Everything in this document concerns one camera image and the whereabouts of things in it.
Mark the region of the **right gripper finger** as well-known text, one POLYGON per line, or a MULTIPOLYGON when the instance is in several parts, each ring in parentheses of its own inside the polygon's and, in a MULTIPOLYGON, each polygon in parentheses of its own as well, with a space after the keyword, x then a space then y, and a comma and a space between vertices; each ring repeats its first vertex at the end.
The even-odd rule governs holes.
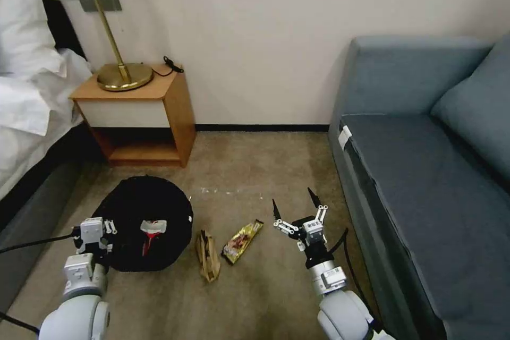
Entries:
POLYGON ((277 207, 274 199, 272 200, 272 203, 273 203, 273 215, 274 215, 273 226, 275 228, 277 228, 278 230, 280 230, 281 232, 283 232, 284 234, 286 234, 287 236, 297 234, 299 232, 299 228, 284 221, 281 218, 281 215, 279 213, 278 207, 277 207))
POLYGON ((319 197, 310 189, 307 188, 308 193, 310 195, 310 198, 312 200, 312 203, 314 204, 315 208, 317 209, 316 217, 315 219, 319 221, 320 223, 324 222, 326 213, 328 211, 328 206, 322 204, 319 197))

